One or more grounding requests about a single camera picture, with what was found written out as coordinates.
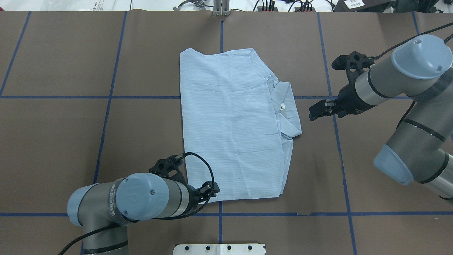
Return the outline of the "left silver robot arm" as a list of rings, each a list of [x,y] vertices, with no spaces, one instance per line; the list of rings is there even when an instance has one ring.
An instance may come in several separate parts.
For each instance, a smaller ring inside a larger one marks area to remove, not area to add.
[[[135,173],[109,183],[81,187],[71,194],[67,215],[71,223],[83,228],[83,235],[70,242],[83,241],[85,255],[126,255],[127,227],[158,220],[176,220],[198,213],[220,192],[215,181],[198,189],[152,173]]]

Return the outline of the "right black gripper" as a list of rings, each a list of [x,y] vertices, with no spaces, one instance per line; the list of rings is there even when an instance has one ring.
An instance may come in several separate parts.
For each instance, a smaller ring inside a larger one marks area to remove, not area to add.
[[[309,107],[309,119],[315,121],[324,116],[337,115],[343,118],[346,115],[358,115],[374,108],[374,105],[365,103],[357,94],[355,85],[348,84],[343,87],[336,100],[328,102],[320,100]]]

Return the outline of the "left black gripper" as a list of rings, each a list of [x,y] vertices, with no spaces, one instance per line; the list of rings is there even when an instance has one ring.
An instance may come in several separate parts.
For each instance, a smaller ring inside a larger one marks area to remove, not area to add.
[[[215,181],[206,181],[201,188],[194,188],[189,184],[185,184],[185,187],[188,190],[188,206],[185,213],[192,213],[200,202],[206,202],[220,192],[220,187]]]

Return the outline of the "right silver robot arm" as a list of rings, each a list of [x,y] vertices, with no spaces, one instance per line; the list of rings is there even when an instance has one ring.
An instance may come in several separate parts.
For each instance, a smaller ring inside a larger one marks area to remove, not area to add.
[[[445,39],[414,36],[383,60],[356,51],[338,56],[335,70],[348,84],[336,99],[309,108],[311,121],[358,115],[404,94],[412,104],[375,157],[374,166],[401,185],[416,181],[452,203],[452,155],[442,145],[452,135],[452,50]]]

